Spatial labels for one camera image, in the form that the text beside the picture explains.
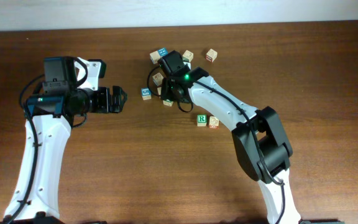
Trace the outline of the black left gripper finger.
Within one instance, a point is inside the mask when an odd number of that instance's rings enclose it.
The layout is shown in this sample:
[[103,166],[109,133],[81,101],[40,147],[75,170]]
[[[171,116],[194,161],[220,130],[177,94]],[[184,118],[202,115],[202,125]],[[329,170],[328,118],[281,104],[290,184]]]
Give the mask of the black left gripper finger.
[[127,100],[127,93],[120,86],[112,87],[114,100]]
[[112,100],[112,113],[120,113],[123,110],[126,100],[113,99]]

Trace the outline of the green letter B block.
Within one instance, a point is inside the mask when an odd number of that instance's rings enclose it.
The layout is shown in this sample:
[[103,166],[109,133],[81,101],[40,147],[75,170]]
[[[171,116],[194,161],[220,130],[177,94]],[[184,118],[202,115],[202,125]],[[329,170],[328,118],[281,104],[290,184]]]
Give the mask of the green letter B block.
[[163,104],[164,104],[165,106],[172,106],[172,105],[173,105],[173,101],[163,100]]

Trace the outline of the green letter R block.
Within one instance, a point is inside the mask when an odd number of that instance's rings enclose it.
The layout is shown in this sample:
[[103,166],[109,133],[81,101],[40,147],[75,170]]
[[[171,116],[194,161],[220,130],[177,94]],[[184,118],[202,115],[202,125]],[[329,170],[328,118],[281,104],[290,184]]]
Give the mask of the green letter R block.
[[205,114],[198,114],[196,123],[197,126],[206,126],[208,123],[207,116]]

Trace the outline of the red sided wooden block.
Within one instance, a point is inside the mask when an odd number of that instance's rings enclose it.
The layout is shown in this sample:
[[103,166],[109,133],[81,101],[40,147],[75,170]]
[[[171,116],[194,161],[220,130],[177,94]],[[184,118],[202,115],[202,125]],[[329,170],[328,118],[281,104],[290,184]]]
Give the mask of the red sided wooden block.
[[219,120],[215,116],[210,116],[208,121],[209,128],[218,129],[219,128]]

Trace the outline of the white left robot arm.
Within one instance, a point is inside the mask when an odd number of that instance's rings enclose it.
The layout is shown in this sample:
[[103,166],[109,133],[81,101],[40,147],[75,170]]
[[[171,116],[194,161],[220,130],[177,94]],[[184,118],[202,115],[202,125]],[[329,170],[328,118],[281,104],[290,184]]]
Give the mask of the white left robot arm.
[[44,74],[19,95],[25,118],[25,148],[12,199],[3,223],[60,223],[58,185],[71,131],[84,125],[88,114],[120,113],[127,94],[119,86],[101,87],[106,72],[101,59],[48,57]]

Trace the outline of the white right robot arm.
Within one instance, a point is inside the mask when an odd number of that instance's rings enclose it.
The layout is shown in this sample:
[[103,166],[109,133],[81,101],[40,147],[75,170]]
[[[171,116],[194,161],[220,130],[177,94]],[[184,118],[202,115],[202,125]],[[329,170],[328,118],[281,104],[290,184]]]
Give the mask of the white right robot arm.
[[269,223],[301,223],[289,184],[293,149],[276,111],[238,100],[200,67],[190,69],[177,51],[158,60],[165,74],[163,100],[199,106],[227,127],[242,170],[262,191]]

